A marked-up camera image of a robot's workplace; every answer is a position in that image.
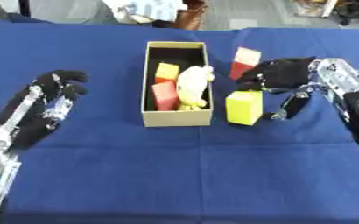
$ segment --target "robotic hand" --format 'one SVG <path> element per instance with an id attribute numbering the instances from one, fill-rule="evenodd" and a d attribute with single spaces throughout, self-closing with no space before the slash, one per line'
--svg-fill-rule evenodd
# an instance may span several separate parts
<path id="1" fill-rule="evenodd" d="M 321 91 L 359 143 L 359 70 L 342 59 L 267 61 L 244 73 L 237 83 L 239 91 L 292 91 L 278 112 L 264 114 L 264 118 L 277 120 L 294 117 L 309 102 L 313 91 Z"/>
<path id="2" fill-rule="evenodd" d="M 315 57 L 306 59 L 277 59 L 265 61 L 245 72 L 237 80 L 239 91 L 264 90 L 271 94 L 295 91 L 282 104 L 277 113 L 266 113 L 264 118 L 290 119 L 309 102 L 311 95 L 306 88 L 311 83 L 309 65 Z"/>
<path id="3" fill-rule="evenodd" d="M 15 149 L 28 149 L 53 133 L 78 95 L 87 93 L 71 81 L 85 82 L 87 75 L 63 70 L 43 74 L 16 93 L 0 112 L 0 206 L 20 166 Z M 51 102 L 53 107 L 46 108 Z"/>

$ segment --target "red block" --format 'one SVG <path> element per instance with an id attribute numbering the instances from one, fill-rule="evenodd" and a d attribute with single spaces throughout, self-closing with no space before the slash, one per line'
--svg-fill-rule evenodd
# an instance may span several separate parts
<path id="1" fill-rule="evenodd" d="M 233 62 L 233 64 L 231 64 L 231 71 L 229 77 L 233 80 L 238 80 L 244 72 L 252 68 L 253 66 L 248 66 L 239 62 Z"/>
<path id="2" fill-rule="evenodd" d="M 173 81 L 152 85 L 152 92 L 158 110 L 175 110 L 180 103 L 177 89 Z"/>
<path id="3" fill-rule="evenodd" d="M 244 47 L 238 48 L 236 57 L 231 65 L 229 77 L 233 80 L 239 79 L 242 74 L 255 67 L 260 61 L 261 53 Z"/>

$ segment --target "floor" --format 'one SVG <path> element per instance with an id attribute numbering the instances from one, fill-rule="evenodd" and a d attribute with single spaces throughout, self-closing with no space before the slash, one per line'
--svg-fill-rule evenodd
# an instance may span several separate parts
<path id="1" fill-rule="evenodd" d="M 337 18 L 294 16 L 292 0 L 209 0 L 204 30 L 232 30 L 247 27 L 359 28 L 359 20 L 340 26 Z"/>
<path id="2" fill-rule="evenodd" d="M 8 11 L 18 10 L 18 0 L 0 0 Z M 57 23 L 114 23 L 101 0 L 30 0 L 35 18 Z M 207 0 L 202 30 L 226 31 L 247 27 L 359 28 L 359 20 L 339 25 L 335 17 L 297 17 L 292 0 Z"/>

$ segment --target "blue cloth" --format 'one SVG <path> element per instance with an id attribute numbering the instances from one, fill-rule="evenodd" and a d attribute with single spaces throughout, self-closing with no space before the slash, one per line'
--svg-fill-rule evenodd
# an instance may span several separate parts
<path id="1" fill-rule="evenodd" d="M 206 42 L 217 72 L 211 126 L 143 127 L 148 41 Z M 205 223 L 359 219 L 359 146 L 321 95 L 291 121 L 226 124 L 224 98 L 235 87 L 227 76 L 238 46 L 261 51 L 263 60 L 339 57 L 359 68 L 359 30 L 0 23 L 0 109 L 47 71 L 90 76 L 90 93 L 61 129 L 21 157 L 10 223 L 140 223 L 119 221 L 128 214 L 182 217 L 170 223 L 199 223 L 201 216 Z M 265 110 L 285 98 L 264 96 Z"/>

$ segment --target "toy block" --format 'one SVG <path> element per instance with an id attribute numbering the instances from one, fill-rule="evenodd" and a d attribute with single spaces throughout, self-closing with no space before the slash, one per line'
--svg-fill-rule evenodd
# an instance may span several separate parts
<path id="1" fill-rule="evenodd" d="M 152 85 L 152 92 L 158 110 L 174 110 L 177 108 L 180 98 L 173 81 Z"/>
<path id="2" fill-rule="evenodd" d="M 226 98 L 226 115 L 230 123 L 253 125 L 262 114 L 261 91 L 235 91 Z"/>
<path id="3" fill-rule="evenodd" d="M 165 81 L 177 81 L 180 75 L 180 66 L 159 63 L 158 70 L 155 74 L 155 83 L 162 83 Z"/>
<path id="4" fill-rule="evenodd" d="M 244 47 L 238 48 L 234 62 L 231 64 L 229 77 L 233 80 L 239 79 L 242 74 L 253 67 L 260 61 L 261 53 Z"/>

